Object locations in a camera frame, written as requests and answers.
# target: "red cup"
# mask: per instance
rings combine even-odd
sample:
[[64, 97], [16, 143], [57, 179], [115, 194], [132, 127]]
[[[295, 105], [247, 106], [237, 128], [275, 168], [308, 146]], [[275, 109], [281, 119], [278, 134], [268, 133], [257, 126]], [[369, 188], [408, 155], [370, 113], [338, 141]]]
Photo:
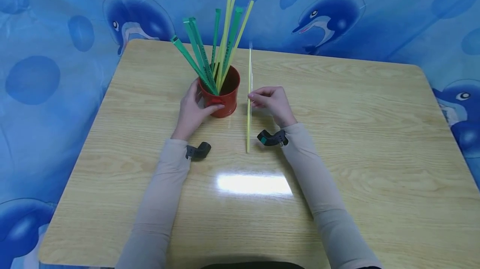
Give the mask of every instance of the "red cup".
[[224, 108], [218, 110], [212, 114], [215, 118], [225, 118], [233, 114], [237, 108], [237, 92], [239, 91], [240, 85], [240, 74], [233, 66], [230, 66], [227, 76], [225, 77], [225, 82], [223, 87], [220, 90], [220, 95], [215, 96], [209, 93], [206, 89], [207, 86], [199, 79], [200, 89], [202, 91], [203, 101], [205, 102], [205, 107], [209, 107], [214, 104], [223, 104]]

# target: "person's left hand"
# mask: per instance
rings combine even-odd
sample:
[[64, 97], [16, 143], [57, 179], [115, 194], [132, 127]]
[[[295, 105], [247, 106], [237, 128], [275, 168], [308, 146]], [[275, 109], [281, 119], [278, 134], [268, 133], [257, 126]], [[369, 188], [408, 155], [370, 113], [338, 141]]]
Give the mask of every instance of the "person's left hand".
[[200, 108], [198, 101], [201, 97], [198, 79], [195, 79], [183, 99], [181, 99], [179, 120], [171, 139], [188, 141], [206, 117], [225, 107], [219, 104]]

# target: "hand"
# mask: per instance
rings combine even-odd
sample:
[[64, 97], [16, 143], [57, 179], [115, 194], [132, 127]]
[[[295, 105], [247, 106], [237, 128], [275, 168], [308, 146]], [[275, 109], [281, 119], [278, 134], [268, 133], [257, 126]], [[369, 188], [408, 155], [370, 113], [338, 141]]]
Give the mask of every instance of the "hand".
[[198, 101], [201, 97], [198, 79], [195, 79], [185, 96], [181, 99], [179, 119], [171, 139], [188, 141], [206, 117], [225, 107], [220, 104], [200, 108]]
[[280, 128], [298, 123], [281, 86], [265, 86], [251, 92], [248, 97], [254, 108], [268, 108]]

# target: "beige sleeve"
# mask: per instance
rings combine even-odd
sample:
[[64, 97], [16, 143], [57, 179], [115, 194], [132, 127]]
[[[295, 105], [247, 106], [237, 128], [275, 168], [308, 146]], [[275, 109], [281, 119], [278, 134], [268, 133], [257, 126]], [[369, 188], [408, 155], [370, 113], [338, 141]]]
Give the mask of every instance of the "beige sleeve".
[[332, 269], [382, 267], [348, 214], [335, 181], [315, 151], [312, 137], [301, 123], [284, 128], [288, 144], [282, 148], [295, 172]]
[[165, 267], [181, 188], [190, 169], [186, 153], [187, 142], [172, 139], [165, 142], [155, 174], [138, 209], [130, 238], [115, 268]]

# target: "wooden table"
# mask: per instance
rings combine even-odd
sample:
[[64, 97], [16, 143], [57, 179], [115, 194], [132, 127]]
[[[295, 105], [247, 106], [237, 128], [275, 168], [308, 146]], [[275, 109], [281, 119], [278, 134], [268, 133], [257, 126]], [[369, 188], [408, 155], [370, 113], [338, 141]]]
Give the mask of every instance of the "wooden table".
[[[183, 186], [171, 268], [281, 260], [328, 268], [274, 132], [255, 113], [245, 153], [248, 51], [239, 106], [191, 144], [211, 143]], [[283, 85], [386, 268], [476, 268], [480, 195], [423, 73], [410, 65], [253, 51], [254, 87]], [[129, 42], [40, 249], [49, 264], [114, 266], [179, 102], [195, 73], [168, 42]]]

